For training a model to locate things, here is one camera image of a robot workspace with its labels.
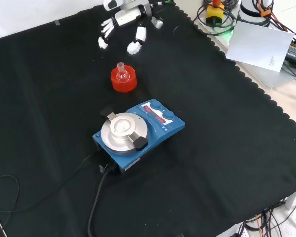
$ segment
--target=black cloth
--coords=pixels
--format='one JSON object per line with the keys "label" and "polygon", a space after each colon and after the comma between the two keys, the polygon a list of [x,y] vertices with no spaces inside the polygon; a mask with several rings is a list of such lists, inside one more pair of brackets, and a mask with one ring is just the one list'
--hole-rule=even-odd
{"label": "black cloth", "polygon": [[[0,175],[20,181],[17,209],[49,193],[95,152],[99,111],[124,112],[155,98],[186,126],[134,170],[107,177],[94,220],[98,237],[213,237],[296,190],[296,125],[173,5],[148,24],[129,56],[137,25],[98,48],[101,6],[0,39]],[[110,73],[131,65],[138,86],[114,91]],[[96,153],[83,171],[34,209],[12,215],[9,237],[82,237],[100,181]],[[0,208],[16,188],[0,180]],[[6,215],[0,215],[4,222]]]}

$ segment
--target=white card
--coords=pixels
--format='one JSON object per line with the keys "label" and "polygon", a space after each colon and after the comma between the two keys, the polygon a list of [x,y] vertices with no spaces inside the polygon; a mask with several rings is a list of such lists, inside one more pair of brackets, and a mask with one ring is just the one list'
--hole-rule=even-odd
{"label": "white card", "polygon": [[279,72],[293,33],[237,22],[226,57]]}

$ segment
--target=white wall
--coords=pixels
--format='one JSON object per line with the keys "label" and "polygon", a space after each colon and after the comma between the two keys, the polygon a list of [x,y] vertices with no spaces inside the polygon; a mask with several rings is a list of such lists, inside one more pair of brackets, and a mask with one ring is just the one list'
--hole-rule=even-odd
{"label": "white wall", "polygon": [[103,0],[0,0],[0,37],[101,5]]}

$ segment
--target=red cylindrical holder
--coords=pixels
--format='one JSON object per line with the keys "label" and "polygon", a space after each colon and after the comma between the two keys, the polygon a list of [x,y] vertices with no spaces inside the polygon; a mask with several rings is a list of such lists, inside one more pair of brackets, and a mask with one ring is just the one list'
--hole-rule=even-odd
{"label": "red cylindrical holder", "polygon": [[117,79],[118,68],[114,68],[111,72],[111,80],[115,90],[119,92],[129,92],[136,88],[137,79],[135,70],[128,65],[125,65],[125,70],[129,73],[129,79],[127,81],[120,81]]}

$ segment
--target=red led display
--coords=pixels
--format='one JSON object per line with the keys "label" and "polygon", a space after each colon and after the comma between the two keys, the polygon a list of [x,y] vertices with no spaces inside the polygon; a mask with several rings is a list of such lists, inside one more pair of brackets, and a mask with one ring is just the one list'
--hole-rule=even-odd
{"label": "red led display", "polygon": [[160,118],[159,116],[157,116],[156,119],[157,119],[160,123],[165,123],[165,122],[166,122],[165,120],[163,120],[163,119]]}
{"label": "red led display", "polygon": [[152,116],[154,116],[160,123],[164,124],[166,121],[163,120],[160,116],[158,116],[154,111],[151,110],[148,106],[144,106],[144,109],[149,112]]}
{"label": "red led display", "polygon": [[145,110],[147,110],[148,112],[151,112],[151,109],[148,106],[144,106]]}

